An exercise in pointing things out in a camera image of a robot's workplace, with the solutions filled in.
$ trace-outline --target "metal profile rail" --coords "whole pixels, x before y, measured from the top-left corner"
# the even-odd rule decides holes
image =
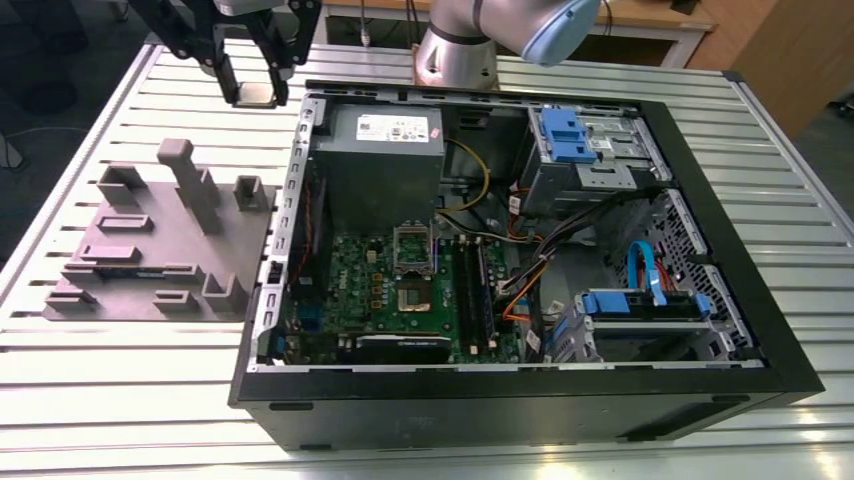
[[[851,223],[752,94],[716,72],[501,59],[504,90],[619,96],[669,106],[705,176],[821,375],[827,392],[736,417],[672,443],[282,452],[225,406],[240,325],[51,323],[39,316],[113,163],[169,175],[163,136],[196,144],[214,179],[284,181],[298,101],[234,110],[192,62],[145,46],[0,275],[0,473],[130,478],[464,477],[840,479],[854,467]],[[228,45],[241,79],[265,81],[257,49]],[[306,78],[410,82],[408,51],[316,46]]]

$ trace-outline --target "wire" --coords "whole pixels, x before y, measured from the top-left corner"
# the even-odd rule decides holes
[[[528,237],[526,235],[517,235],[513,230],[512,230],[512,226],[516,223],[516,220],[518,220],[518,215],[510,215],[509,216],[509,223],[506,224],[506,236],[509,238],[514,238],[516,240],[525,240]],[[542,241],[542,236],[541,235],[533,235],[533,240],[536,240],[537,242]]]
[[[361,46],[368,48],[370,46],[370,34],[368,33],[366,23],[364,21],[364,0],[361,0],[361,12],[358,20],[361,22],[358,29],[358,39],[361,40]]]
[[[482,237],[489,237],[489,238],[494,238],[497,240],[500,240],[501,242],[509,242],[509,243],[529,243],[525,242],[522,240],[516,240],[513,238],[508,238],[508,237],[501,237],[500,235],[496,235],[493,233],[489,232],[478,232],[476,230],[469,229],[468,227],[465,227],[461,223],[458,223],[456,220],[453,220],[453,218],[450,218],[450,216],[446,213],[441,213],[438,212],[438,216],[441,218],[444,218],[448,223],[450,224],[450,226],[458,230],[461,233],[465,233],[468,235],[480,235]]]
[[[414,41],[420,42],[421,39],[421,23],[417,21],[417,9],[414,8],[414,0],[406,0],[412,6],[412,18],[414,19]]]
[[[456,207],[440,208],[438,213],[460,212],[465,210],[466,208],[480,203],[480,200],[485,198],[485,194],[489,192],[489,168],[485,166],[485,162],[482,161],[482,158],[480,158],[480,155],[477,155],[477,153],[458,140],[453,140],[452,138],[445,138],[445,141],[450,142],[453,145],[456,145],[462,150],[465,150],[468,155],[470,155],[470,157],[477,162],[477,165],[480,165],[480,170],[482,170],[482,188],[480,189],[480,194],[470,202],[466,202],[462,205],[458,205]]]
[[[544,272],[545,272],[545,267],[542,266],[542,268],[538,270],[538,272],[536,272],[536,275],[533,275],[530,280],[528,280],[528,283],[524,284],[524,287],[521,287],[521,290],[518,290],[518,293],[516,294],[516,296],[512,299],[512,301],[506,304],[506,307],[504,308],[504,312],[501,313],[501,318],[502,319],[506,319],[506,317],[510,316],[509,312],[512,312],[512,307],[514,307],[516,303],[518,303],[518,300],[521,300],[521,297],[524,296],[524,294],[528,292],[528,290],[533,286],[533,283],[536,283],[536,280],[538,280],[538,277],[542,276]]]
[[[608,3],[608,0],[603,0],[604,3],[604,9],[607,11],[607,19],[604,21],[604,36],[609,37],[611,36],[611,31],[613,30],[613,12],[611,11],[611,4]]]
[[[409,9],[409,2],[405,2],[405,41],[412,50],[412,10]]]

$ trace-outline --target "black cable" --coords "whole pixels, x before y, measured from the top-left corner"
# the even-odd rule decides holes
[[[417,21],[417,9],[414,8],[414,0],[406,0],[409,5],[412,5],[412,18],[414,19],[414,41],[420,42],[421,40],[421,23]]]
[[[366,23],[364,23],[364,0],[361,0],[360,3],[361,3],[361,11],[358,13],[360,15],[358,16],[358,21],[360,21],[358,37],[361,37],[368,30]]]
[[[412,49],[412,11],[409,9],[409,2],[405,2],[405,41]]]
[[[611,30],[613,29],[613,12],[611,11],[611,4],[608,0],[604,1],[604,9],[607,10],[607,20],[604,21],[604,36],[611,36]]]

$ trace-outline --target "blue plastic latch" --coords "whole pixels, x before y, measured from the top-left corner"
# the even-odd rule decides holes
[[[562,331],[568,328],[568,326],[569,326],[569,322],[565,319],[565,317],[562,317],[562,319],[560,320],[560,323],[557,323],[557,326],[550,332],[550,335],[548,335],[548,340],[545,340],[545,351],[550,350],[554,340],[560,338],[560,335],[562,335]]]
[[[592,294],[585,293],[581,295],[581,304],[584,305],[584,313],[586,315],[599,311],[599,305],[596,305],[596,299]]]
[[[586,128],[573,110],[544,108],[542,131],[550,145],[550,160],[557,163],[593,163],[596,152],[586,147]]]
[[[590,292],[581,295],[584,313],[628,313],[628,300],[623,292]]]
[[[594,292],[601,313],[628,313],[628,300],[623,292]]]
[[[708,315],[711,315],[711,301],[708,300],[708,297],[701,293],[697,293],[693,296],[693,300],[696,301],[696,308],[699,308],[701,318],[705,318]]]

